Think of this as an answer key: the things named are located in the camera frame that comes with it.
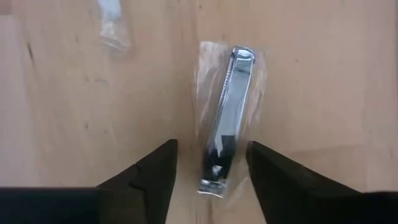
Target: wooden surface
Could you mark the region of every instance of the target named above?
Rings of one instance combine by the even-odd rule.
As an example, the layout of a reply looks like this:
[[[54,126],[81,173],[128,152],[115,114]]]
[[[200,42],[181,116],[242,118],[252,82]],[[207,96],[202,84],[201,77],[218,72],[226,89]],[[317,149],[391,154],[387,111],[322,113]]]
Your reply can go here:
[[[248,179],[222,202],[195,194],[197,48],[222,40],[267,52],[255,140],[358,190],[398,189],[394,0],[123,6],[133,48],[118,59],[95,1],[18,0],[0,16],[0,185],[96,185],[178,138],[168,223],[264,223]]]

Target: wood grain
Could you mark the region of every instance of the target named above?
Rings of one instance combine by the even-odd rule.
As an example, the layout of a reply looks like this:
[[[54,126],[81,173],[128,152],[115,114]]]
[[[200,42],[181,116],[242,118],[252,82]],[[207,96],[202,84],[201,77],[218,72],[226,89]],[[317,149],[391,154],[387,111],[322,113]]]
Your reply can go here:
[[[168,223],[264,223],[247,178],[227,200],[195,194],[192,78],[212,40],[267,52],[255,140],[358,190],[397,190],[396,9],[123,1],[133,46],[110,58],[95,1],[13,1],[0,17],[0,185],[96,185],[178,138]]]

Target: clear plastic bag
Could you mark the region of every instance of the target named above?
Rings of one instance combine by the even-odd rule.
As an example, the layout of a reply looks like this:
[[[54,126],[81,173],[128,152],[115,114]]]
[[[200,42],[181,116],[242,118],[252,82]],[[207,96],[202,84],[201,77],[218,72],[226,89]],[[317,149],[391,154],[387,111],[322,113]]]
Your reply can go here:
[[[131,41],[126,20],[122,16],[120,0],[97,0],[102,13],[101,41],[105,49],[126,53]]]
[[[200,44],[194,92],[196,144],[204,153],[199,193],[235,198],[247,182],[244,153],[259,123],[266,76],[260,50]]]

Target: metal nail clipper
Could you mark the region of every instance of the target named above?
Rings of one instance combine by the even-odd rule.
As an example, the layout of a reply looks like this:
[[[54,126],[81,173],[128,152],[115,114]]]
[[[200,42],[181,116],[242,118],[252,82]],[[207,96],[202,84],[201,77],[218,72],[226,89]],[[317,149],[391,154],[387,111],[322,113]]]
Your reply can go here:
[[[252,49],[240,46],[233,49],[203,158],[203,173],[198,189],[201,194],[223,197],[236,152],[254,61]]]

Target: small plastic bag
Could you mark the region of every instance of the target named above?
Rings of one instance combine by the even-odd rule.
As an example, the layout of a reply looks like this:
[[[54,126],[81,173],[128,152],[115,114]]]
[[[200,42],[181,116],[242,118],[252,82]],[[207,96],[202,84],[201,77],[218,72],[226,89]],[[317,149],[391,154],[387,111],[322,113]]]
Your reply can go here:
[[[243,58],[233,65],[239,51]],[[242,63],[247,63],[245,60],[251,62],[242,67]],[[248,80],[242,81],[242,75],[236,74],[242,68],[245,75],[251,74]],[[230,78],[234,72],[235,80]],[[244,153],[259,123],[266,76],[264,52],[260,50],[214,42],[200,44],[194,92],[195,147],[202,149],[204,156],[198,193],[224,198],[232,192],[229,198],[236,198],[237,191],[247,182],[249,172]],[[227,134],[214,140],[217,128]],[[229,149],[220,152],[220,147]]]
[[[126,20],[122,16],[120,0],[97,0],[102,13],[101,41],[105,49],[126,53],[131,47]]]

